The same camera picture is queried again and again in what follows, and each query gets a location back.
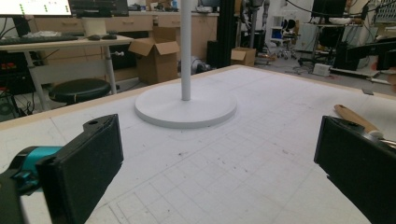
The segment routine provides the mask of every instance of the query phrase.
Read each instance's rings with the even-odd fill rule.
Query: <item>desk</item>
[[[191,85],[233,94],[234,117],[160,128],[134,112],[136,96],[158,85],[126,91],[0,123],[0,172],[23,148],[63,146],[84,122],[118,113],[124,163],[87,223],[369,223],[314,164],[318,130],[341,104],[394,140],[396,98],[237,65]],[[31,223],[50,223],[42,193],[22,199]]]
[[[41,87],[42,84],[66,81],[74,78],[99,77],[101,74],[103,74],[103,71],[106,71],[111,85],[111,92],[113,94],[117,93],[109,46],[129,44],[131,42],[132,38],[119,35],[118,38],[114,40],[91,41],[88,39],[79,39],[73,41],[8,45],[0,46],[0,50],[5,50],[10,53],[24,53],[42,109],[50,110],[50,106],[46,101],[46,97]],[[29,53],[29,51],[40,51],[46,49],[70,49],[81,47],[103,47],[105,59],[86,63],[35,66]]]

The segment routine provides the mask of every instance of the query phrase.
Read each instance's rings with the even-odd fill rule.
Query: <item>table leg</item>
[[[110,80],[111,93],[117,93],[116,79],[114,78],[113,63],[111,62],[110,47],[104,46],[106,59],[106,73]]]
[[[35,91],[37,92],[38,99],[40,100],[41,108],[45,110],[50,110],[50,106],[47,104],[46,97],[41,87],[41,83],[38,80],[37,74],[35,73],[35,65],[33,64],[32,57],[29,51],[23,52],[26,58],[27,67],[29,68],[30,76],[32,77],[33,83],[35,84]]]

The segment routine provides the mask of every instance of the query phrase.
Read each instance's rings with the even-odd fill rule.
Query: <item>white cabinet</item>
[[[271,26],[271,40],[282,41],[283,16],[274,16]]]

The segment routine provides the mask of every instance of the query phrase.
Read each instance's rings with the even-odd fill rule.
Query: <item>drawer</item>
[[[180,24],[181,24],[180,16],[174,16],[174,15],[158,16],[158,26],[160,27],[180,27]]]
[[[35,30],[82,32],[84,28],[82,26],[81,20],[77,18],[35,18],[35,29],[32,29],[32,31],[34,32]]]
[[[106,20],[108,31],[130,32],[130,31],[151,31],[152,16],[129,16],[115,17]]]

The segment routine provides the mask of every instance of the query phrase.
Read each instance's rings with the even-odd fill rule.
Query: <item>cardboard box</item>
[[[151,84],[178,78],[176,29],[153,27],[152,37],[135,39],[129,51],[136,53],[140,81]]]
[[[241,4],[242,0],[235,0],[235,14],[239,14],[241,12]]]
[[[236,48],[231,50],[231,64],[242,64],[253,67],[255,59],[255,49]]]

